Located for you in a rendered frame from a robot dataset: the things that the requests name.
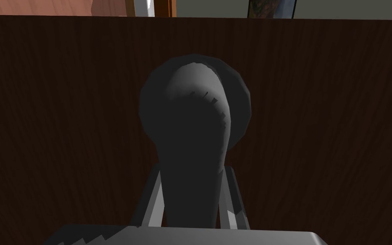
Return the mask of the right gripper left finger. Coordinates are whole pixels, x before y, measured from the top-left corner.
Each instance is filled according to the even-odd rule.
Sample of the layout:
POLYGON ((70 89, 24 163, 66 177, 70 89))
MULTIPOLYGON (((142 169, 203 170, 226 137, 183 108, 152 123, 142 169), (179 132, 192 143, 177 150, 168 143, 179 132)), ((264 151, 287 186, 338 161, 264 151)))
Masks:
POLYGON ((145 183, 130 225, 137 227, 161 227, 164 213, 160 166, 154 165, 145 183))

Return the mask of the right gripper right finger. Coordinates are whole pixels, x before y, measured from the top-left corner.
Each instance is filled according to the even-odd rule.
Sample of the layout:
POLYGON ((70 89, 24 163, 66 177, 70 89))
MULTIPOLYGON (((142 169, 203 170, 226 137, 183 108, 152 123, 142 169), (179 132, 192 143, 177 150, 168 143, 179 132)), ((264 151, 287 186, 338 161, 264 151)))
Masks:
POLYGON ((219 217, 221 229, 250 229, 236 176, 231 166, 224 166, 222 171, 219 217))

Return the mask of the framed wall picture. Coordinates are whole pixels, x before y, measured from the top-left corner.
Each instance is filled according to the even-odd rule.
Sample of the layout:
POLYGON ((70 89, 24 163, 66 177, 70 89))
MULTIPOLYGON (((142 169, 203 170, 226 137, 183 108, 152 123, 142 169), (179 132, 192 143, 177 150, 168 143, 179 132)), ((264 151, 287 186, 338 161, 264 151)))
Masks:
POLYGON ((249 0, 248 18, 292 19, 297 0, 249 0))

